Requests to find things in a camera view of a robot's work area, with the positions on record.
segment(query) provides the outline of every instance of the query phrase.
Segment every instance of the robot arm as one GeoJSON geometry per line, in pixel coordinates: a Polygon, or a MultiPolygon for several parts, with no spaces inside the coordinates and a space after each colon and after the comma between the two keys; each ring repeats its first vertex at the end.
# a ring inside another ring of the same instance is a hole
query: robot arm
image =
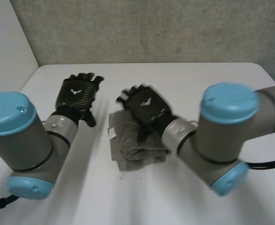
{"type": "Polygon", "coordinates": [[[96,125],[90,108],[103,78],[92,78],[89,73],[64,80],[56,111],[44,124],[24,94],[0,93],[0,157],[13,170],[7,182],[11,194],[37,200],[50,195],[79,120],[96,125]]]}
{"type": "MultiPolygon", "coordinates": [[[[140,105],[138,101],[150,97],[142,90],[131,94],[126,101],[117,101],[130,110],[133,118],[139,118],[138,107],[131,105],[140,105]]],[[[155,102],[149,111],[143,110],[153,113],[157,109],[151,125],[161,135],[162,143],[177,152],[218,195],[230,193],[248,173],[249,165],[238,158],[243,143],[275,132],[275,87],[258,91],[234,83],[209,87],[201,101],[197,128],[171,113],[157,113],[165,106],[155,102]]]]}

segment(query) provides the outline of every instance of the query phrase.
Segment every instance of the concrete wall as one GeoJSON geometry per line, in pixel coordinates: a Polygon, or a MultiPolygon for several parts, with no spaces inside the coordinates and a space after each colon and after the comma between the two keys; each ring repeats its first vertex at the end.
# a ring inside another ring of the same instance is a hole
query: concrete wall
{"type": "Polygon", "coordinates": [[[11,0],[40,66],[254,62],[275,79],[275,0],[11,0]]]}
{"type": "Polygon", "coordinates": [[[37,69],[9,0],[0,0],[0,91],[20,91],[37,69]]]}

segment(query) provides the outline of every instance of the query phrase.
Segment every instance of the light blue joint cap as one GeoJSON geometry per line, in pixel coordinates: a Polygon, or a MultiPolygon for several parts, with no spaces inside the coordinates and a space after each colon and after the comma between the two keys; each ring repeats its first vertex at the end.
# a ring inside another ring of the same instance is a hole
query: light blue joint cap
{"type": "Polygon", "coordinates": [[[238,124],[250,119],[260,105],[258,94],[238,83],[217,83],[204,92],[201,115],[217,124],[238,124]]]}
{"type": "Polygon", "coordinates": [[[6,189],[20,198],[42,200],[47,198],[54,184],[32,177],[9,177],[6,189]]]}
{"type": "Polygon", "coordinates": [[[24,94],[14,91],[0,93],[0,136],[25,130],[36,116],[34,105],[24,94]]]}
{"type": "Polygon", "coordinates": [[[243,183],[248,171],[249,166],[241,162],[221,176],[211,188],[220,196],[228,195],[243,183]]]}

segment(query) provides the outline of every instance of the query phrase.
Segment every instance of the folded towel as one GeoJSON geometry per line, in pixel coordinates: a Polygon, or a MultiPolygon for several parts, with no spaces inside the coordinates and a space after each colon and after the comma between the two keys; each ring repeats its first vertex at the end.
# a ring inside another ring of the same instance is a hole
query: folded towel
{"type": "Polygon", "coordinates": [[[112,160],[117,161],[120,171],[132,171],[145,165],[166,161],[169,150],[153,132],[145,142],[137,142],[139,125],[126,110],[109,115],[109,129],[114,128],[115,138],[110,140],[112,160]]]}

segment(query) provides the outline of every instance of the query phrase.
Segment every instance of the white table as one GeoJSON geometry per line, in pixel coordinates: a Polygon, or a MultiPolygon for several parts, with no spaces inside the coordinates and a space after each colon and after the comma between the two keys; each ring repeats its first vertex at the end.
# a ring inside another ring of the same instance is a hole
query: white table
{"type": "MultiPolygon", "coordinates": [[[[251,171],[246,183],[218,197],[175,154],[165,163],[119,172],[111,161],[108,114],[121,90],[153,85],[187,119],[198,118],[203,91],[217,82],[254,89],[275,82],[252,63],[161,63],[48,65],[24,86],[42,120],[54,111],[64,78],[80,72],[105,77],[93,113],[98,125],[81,123],[51,195],[43,201],[19,199],[0,210],[0,225],[275,225],[275,170],[251,171]]],[[[275,160],[275,134],[248,141],[241,158],[275,160]]],[[[11,170],[0,159],[0,197],[11,170]]]]}

